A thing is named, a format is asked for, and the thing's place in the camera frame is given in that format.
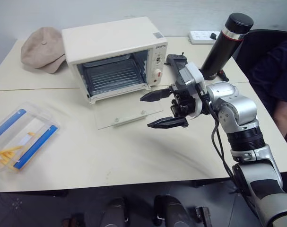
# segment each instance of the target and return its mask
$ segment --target wall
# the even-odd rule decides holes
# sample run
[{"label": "wall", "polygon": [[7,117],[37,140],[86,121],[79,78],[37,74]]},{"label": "wall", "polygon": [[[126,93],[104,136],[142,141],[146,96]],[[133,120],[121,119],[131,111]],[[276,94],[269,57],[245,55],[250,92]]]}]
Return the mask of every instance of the wall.
[{"label": "wall", "polygon": [[0,0],[0,63],[16,39],[42,26],[63,29],[148,16],[166,36],[221,30],[243,12],[253,28],[287,30],[287,0]]}]

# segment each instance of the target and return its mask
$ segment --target power strip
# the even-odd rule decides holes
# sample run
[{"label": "power strip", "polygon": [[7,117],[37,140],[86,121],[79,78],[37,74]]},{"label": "power strip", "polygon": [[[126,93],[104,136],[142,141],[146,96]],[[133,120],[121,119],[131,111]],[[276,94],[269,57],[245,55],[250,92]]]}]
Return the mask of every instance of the power strip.
[{"label": "power strip", "polygon": [[192,44],[214,44],[216,40],[210,38],[212,33],[217,35],[216,38],[220,34],[218,31],[193,31],[190,32],[189,37]]}]

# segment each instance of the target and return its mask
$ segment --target person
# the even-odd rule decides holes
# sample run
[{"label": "person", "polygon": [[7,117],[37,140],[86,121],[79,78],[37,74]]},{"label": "person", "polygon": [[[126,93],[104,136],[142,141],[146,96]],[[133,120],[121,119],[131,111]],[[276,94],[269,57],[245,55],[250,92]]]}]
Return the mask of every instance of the person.
[{"label": "person", "polygon": [[269,51],[246,76],[287,141],[287,40]]}]

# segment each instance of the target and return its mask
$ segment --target black thermos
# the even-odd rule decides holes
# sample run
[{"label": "black thermos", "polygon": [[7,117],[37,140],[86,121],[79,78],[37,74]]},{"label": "black thermos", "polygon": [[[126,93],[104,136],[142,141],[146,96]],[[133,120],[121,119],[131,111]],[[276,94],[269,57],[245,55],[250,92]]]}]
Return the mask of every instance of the black thermos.
[{"label": "black thermos", "polygon": [[240,45],[244,36],[253,26],[253,20],[243,13],[229,15],[213,48],[200,71],[206,80],[214,79]]}]

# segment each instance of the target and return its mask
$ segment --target thermos lid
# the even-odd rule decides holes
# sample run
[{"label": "thermos lid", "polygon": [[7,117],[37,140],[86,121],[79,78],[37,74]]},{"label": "thermos lid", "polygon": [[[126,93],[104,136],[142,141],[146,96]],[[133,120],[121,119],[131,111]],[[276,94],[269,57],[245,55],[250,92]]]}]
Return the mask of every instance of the thermos lid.
[{"label": "thermos lid", "polygon": [[225,27],[236,34],[246,34],[252,26],[253,20],[243,13],[232,13],[225,23]]}]

